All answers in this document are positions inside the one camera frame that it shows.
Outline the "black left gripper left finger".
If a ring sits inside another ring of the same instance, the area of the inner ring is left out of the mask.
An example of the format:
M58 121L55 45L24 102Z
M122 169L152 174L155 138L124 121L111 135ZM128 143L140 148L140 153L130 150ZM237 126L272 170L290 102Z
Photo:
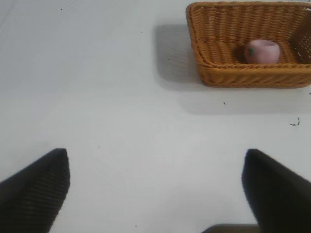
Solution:
M0 231L48 233L70 187L66 149L53 149L0 183Z

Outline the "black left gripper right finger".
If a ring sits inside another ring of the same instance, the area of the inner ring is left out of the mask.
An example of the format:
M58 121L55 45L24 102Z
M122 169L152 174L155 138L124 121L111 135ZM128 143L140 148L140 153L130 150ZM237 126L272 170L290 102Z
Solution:
M244 159L242 185L262 233L311 231L311 183L258 149Z

